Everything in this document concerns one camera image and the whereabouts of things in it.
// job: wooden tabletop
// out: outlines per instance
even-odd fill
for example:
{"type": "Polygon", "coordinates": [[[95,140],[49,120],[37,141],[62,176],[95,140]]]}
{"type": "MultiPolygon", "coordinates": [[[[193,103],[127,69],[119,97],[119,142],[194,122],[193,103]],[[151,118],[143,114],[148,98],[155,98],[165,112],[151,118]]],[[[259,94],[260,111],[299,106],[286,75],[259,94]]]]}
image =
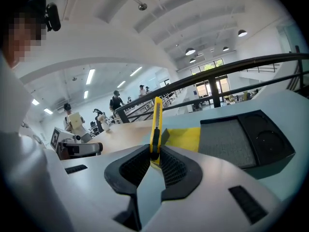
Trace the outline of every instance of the wooden tabletop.
{"type": "Polygon", "coordinates": [[[143,137],[151,132],[152,122],[152,120],[145,120],[112,125],[109,131],[100,133],[90,140],[89,143],[102,143],[102,154],[140,145],[143,137]]]}

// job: gray mat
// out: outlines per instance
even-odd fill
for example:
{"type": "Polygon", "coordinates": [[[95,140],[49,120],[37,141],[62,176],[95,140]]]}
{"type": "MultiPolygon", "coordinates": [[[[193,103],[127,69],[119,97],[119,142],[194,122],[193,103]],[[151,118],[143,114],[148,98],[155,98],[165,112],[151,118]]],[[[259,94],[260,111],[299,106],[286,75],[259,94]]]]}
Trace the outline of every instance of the gray mat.
{"type": "Polygon", "coordinates": [[[198,152],[240,167],[256,165],[249,141],[237,119],[201,125],[198,152]]]}

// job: black vent slot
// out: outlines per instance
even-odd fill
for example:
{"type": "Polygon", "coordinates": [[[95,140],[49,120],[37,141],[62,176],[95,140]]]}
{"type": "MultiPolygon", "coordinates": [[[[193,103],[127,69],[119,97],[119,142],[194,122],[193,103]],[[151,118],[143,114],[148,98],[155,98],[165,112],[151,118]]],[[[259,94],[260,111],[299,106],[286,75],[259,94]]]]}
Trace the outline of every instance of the black vent slot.
{"type": "Polygon", "coordinates": [[[150,166],[149,151],[144,150],[120,166],[121,176],[135,186],[139,186],[150,166]]]}
{"type": "Polygon", "coordinates": [[[182,181],[187,174],[186,165],[166,150],[161,151],[160,166],[163,172],[166,188],[182,181]]]}
{"type": "Polygon", "coordinates": [[[251,224],[255,224],[267,215],[267,211],[242,186],[229,188],[229,191],[251,224]]]}
{"type": "Polygon", "coordinates": [[[86,169],[87,167],[85,165],[78,165],[75,167],[65,168],[64,170],[67,172],[67,174],[72,174],[81,170],[86,169]]]}

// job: black railing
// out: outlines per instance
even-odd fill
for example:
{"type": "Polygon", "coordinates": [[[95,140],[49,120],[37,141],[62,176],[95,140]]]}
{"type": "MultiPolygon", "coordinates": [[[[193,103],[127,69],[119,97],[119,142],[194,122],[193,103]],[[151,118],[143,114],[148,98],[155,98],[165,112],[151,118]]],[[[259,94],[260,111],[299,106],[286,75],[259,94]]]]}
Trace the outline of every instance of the black railing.
{"type": "Polygon", "coordinates": [[[242,70],[241,72],[276,72],[278,68],[276,68],[275,66],[279,66],[279,64],[268,64],[268,65],[263,65],[263,66],[257,66],[251,69],[242,70]]]}
{"type": "MultiPolygon", "coordinates": [[[[243,92],[246,91],[248,89],[255,89],[258,87],[262,87],[262,86],[266,86],[269,84],[273,84],[273,83],[277,83],[277,82],[281,82],[284,80],[288,80],[294,77],[299,76],[300,78],[300,88],[303,88],[303,75],[305,74],[309,74],[309,71],[303,72],[302,68],[300,68],[299,73],[297,74],[293,74],[293,75],[289,75],[289,76],[285,76],[285,77],[281,77],[281,78],[277,78],[277,79],[273,79],[270,81],[266,81],[266,82],[262,82],[259,84],[255,84],[255,85],[250,85],[250,86],[246,86],[246,87],[242,87],[242,88],[238,88],[238,89],[234,89],[228,92],[223,92],[219,94],[217,85],[216,85],[216,77],[221,76],[221,75],[226,75],[226,74],[230,74],[230,73],[234,73],[234,72],[238,72],[238,71],[242,71],[245,69],[250,69],[250,68],[254,68],[254,67],[258,67],[258,66],[264,66],[264,65],[268,65],[268,64],[275,64],[275,63],[281,63],[281,62],[287,62],[287,61],[295,61],[298,60],[298,64],[300,66],[302,66],[302,59],[309,59],[309,54],[305,54],[305,53],[287,53],[287,54],[275,54],[275,55],[268,55],[268,56],[261,56],[261,57],[256,57],[256,58],[249,58],[249,59],[245,59],[245,60],[241,60],[241,61],[237,61],[237,62],[233,62],[233,63],[229,63],[229,64],[225,64],[220,66],[219,68],[213,68],[204,72],[200,72],[197,73],[195,75],[186,77],[182,80],[176,81],[174,83],[171,83],[170,85],[167,85],[165,87],[159,88],[139,99],[136,99],[132,102],[130,102],[129,104],[126,104],[118,109],[116,109],[116,112],[118,113],[119,117],[121,118],[123,123],[129,123],[128,117],[126,116],[124,110],[133,106],[133,105],[137,105],[137,104],[141,104],[143,102],[147,102],[149,100],[154,99],[155,97],[160,97],[163,94],[167,94],[170,92],[173,92],[175,90],[181,89],[181,88],[185,88],[187,86],[190,85],[195,85],[198,82],[202,82],[205,80],[209,81],[209,85],[211,87],[212,90],[212,96],[208,96],[208,97],[204,97],[204,98],[200,98],[200,99],[196,99],[196,100],[192,100],[192,101],[186,101],[174,106],[169,106],[166,108],[163,108],[163,111],[165,110],[169,110],[169,109],[174,109],[174,108],[178,108],[178,107],[182,107],[182,106],[186,106],[186,105],[191,105],[191,104],[197,104],[200,102],[204,102],[204,101],[209,101],[210,99],[213,99],[213,105],[214,107],[220,107],[220,97],[224,97],[227,95],[231,95],[231,94],[235,94],[235,93],[239,93],[239,92],[243,92]]],[[[135,115],[135,116],[131,116],[130,118],[133,117],[140,117],[140,116],[144,116],[144,115],[149,115],[152,114],[153,112],[147,112],[147,113],[143,113],[141,115],[135,115]]]]}

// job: ceiling light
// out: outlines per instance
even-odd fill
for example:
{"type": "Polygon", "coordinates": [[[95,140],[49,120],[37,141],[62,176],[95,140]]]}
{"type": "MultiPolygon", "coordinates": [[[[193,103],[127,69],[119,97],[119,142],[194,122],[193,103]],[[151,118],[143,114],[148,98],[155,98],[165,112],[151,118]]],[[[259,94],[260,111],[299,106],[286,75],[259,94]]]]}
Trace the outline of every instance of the ceiling light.
{"type": "Polygon", "coordinates": [[[92,79],[92,76],[93,76],[94,72],[95,72],[95,69],[91,69],[91,70],[89,71],[88,77],[87,77],[87,81],[86,81],[86,84],[87,84],[87,85],[91,83],[91,79],[92,79]]]}
{"type": "Polygon", "coordinates": [[[138,72],[141,68],[143,68],[142,66],[140,66],[136,71],[134,71],[130,76],[133,76],[136,72],[138,72]]]}
{"type": "Polygon", "coordinates": [[[243,29],[238,31],[238,37],[245,36],[246,34],[247,34],[247,32],[245,30],[243,30],[243,29]]]}
{"type": "Polygon", "coordinates": [[[46,113],[48,113],[48,114],[53,114],[53,112],[50,111],[48,108],[45,108],[45,109],[44,109],[44,112],[46,112],[46,113]]]}
{"type": "Polygon", "coordinates": [[[33,99],[32,104],[36,106],[36,105],[38,105],[40,103],[36,99],[33,99]]]}
{"type": "Polygon", "coordinates": [[[122,84],[124,84],[126,81],[123,81],[121,84],[119,84],[117,87],[121,87],[122,84]]]}
{"type": "Polygon", "coordinates": [[[85,91],[84,92],[84,99],[87,99],[87,97],[88,97],[88,91],[85,91]]]}
{"type": "Polygon", "coordinates": [[[186,50],[186,52],[185,52],[185,54],[188,56],[188,55],[191,55],[191,54],[193,54],[193,53],[195,53],[195,50],[193,49],[193,48],[188,48],[187,50],[186,50]]]}

